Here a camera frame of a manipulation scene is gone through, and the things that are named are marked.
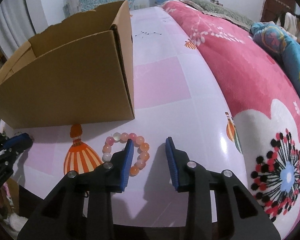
robotic claw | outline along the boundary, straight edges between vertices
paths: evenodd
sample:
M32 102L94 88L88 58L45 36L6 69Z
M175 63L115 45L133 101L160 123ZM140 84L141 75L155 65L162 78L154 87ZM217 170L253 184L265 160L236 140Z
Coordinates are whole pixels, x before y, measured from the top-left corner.
M28 134L11 139L0 134L0 186L13 173L18 153L28 149ZM280 240L280 235L240 180L229 170L207 171L190 161L186 152L166 140L172 184L177 192L189 192L184 240L212 240L210 190L215 191L218 236L222 240ZM18 240L113 240L111 192L121 193L128 185L133 142L94 171L70 171L36 208L18 235ZM89 192L88 217L82 215Z
M13 174L13 164L18 155L29 149L33 144L32 139L27 133L23 133L9 138L0 133L0 188L5 181Z

pillow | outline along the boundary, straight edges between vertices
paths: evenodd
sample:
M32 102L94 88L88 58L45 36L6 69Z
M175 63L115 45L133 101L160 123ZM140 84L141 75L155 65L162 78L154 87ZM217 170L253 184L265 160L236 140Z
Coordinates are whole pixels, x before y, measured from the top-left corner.
M207 0L188 0L188 1L191 1L191 2L199 5L205 11L208 11L210 13L218 13L218 14L228 16L228 17L230 17L240 23L243 23L247 26L251 26L254 23L248 17L246 17L240 13L233 11L229 8L220 6L218 4L212 3L210 1L207 1Z

curtain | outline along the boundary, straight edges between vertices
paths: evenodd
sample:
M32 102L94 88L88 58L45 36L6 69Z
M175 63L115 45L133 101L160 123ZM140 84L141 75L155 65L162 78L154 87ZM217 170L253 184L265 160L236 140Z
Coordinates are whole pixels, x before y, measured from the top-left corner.
M6 58L34 35L25 0L3 0L0 4L0 48Z

metal bolt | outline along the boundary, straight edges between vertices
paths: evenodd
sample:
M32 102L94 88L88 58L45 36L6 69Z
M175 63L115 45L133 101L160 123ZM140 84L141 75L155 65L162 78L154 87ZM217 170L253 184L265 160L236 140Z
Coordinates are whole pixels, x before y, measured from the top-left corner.
M189 168L195 168L195 167L197 166L197 164L196 164L195 162L188 162L188 163L187 163L187 166L188 166Z
M74 178L75 176L77 176L77 174L78 173L76 171L69 171L67 175L69 178Z
M105 169L110 169L110 168L113 167L113 164L112 164L111 162L106 162L106 163L103 164L103 167L104 167Z
M223 172L223 175L225 175L226 177L231 177L232 176L232 172L231 171L229 171L229 170L225 170L224 172Z

blue blanket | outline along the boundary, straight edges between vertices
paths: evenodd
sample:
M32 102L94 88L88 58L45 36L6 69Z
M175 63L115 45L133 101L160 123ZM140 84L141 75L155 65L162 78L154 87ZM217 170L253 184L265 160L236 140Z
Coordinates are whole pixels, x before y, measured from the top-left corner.
M300 97L300 44L273 22L254 23L251 32L253 40L277 60Z

